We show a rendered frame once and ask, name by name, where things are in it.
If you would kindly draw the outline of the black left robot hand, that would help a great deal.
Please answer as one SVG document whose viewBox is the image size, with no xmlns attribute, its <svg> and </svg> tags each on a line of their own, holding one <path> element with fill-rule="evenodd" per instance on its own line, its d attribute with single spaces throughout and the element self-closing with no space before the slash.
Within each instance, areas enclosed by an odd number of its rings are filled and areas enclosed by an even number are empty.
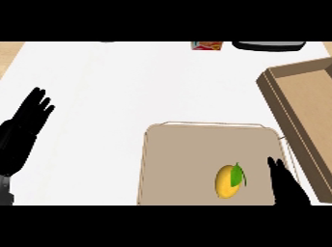
<svg viewBox="0 0 332 247">
<path fill-rule="evenodd" d="M 15 116 L 0 125 L 0 175 L 11 177 L 28 159 L 37 135 L 56 108 L 46 90 L 36 88 Z"/>
</svg>

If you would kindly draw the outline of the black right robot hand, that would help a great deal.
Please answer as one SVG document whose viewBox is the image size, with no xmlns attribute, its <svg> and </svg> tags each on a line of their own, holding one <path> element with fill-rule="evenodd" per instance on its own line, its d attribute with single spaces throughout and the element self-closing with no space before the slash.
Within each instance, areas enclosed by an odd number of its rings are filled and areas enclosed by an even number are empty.
<svg viewBox="0 0 332 247">
<path fill-rule="evenodd" d="M 269 166 L 275 204 L 278 206 L 309 206 L 312 204 L 310 197 L 282 160 L 269 157 Z"/>
</svg>

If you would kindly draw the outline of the yellow lemon with green leaf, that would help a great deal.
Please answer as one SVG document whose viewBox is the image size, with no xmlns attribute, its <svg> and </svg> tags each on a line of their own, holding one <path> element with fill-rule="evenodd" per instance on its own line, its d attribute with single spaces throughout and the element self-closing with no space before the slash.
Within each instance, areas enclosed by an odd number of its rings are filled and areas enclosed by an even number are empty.
<svg viewBox="0 0 332 247">
<path fill-rule="evenodd" d="M 216 192 L 222 199 L 235 196 L 242 185 L 247 184 L 247 175 L 239 164 L 226 165 L 216 177 Z"/>
</svg>

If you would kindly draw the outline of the beige tray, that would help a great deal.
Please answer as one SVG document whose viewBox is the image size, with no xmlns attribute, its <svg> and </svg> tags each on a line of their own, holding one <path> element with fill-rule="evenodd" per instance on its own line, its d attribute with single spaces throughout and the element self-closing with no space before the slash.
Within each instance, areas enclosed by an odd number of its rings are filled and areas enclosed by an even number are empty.
<svg viewBox="0 0 332 247">
<path fill-rule="evenodd" d="M 139 204 L 270 206 L 269 160 L 284 158 L 278 132 L 259 124 L 155 124 L 145 133 Z M 228 165 L 241 166 L 247 183 L 222 199 L 216 178 Z"/>
</svg>

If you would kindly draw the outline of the brown cardboard box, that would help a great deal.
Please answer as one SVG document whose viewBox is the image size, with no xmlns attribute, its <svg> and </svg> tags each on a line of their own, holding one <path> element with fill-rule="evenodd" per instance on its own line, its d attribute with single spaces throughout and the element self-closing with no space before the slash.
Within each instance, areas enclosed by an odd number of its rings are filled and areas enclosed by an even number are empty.
<svg viewBox="0 0 332 247">
<path fill-rule="evenodd" d="M 332 203 L 332 57 L 269 68 L 257 84 L 315 195 Z"/>
</svg>

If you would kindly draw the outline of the black flat appliance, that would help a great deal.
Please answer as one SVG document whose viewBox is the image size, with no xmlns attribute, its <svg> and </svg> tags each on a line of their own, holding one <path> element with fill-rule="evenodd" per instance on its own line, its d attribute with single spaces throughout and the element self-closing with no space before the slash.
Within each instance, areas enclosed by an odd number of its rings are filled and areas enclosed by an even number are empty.
<svg viewBox="0 0 332 247">
<path fill-rule="evenodd" d="M 239 49 L 267 52 L 300 51 L 306 44 L 304 41 L 235 41 L 232 43 Z"/>
</svg>

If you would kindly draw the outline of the red and white carton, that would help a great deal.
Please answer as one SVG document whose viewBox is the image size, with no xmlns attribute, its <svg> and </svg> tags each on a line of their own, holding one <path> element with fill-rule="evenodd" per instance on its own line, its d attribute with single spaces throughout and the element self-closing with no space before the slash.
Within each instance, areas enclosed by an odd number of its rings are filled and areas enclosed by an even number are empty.
<svg viewBox="0 0 332 247">
<path fill-rule="evenodd" d="M 191 47 L 194 50 L 220 50 L 223 44 L 222 41 L 194 41 Z"/>
</svg>

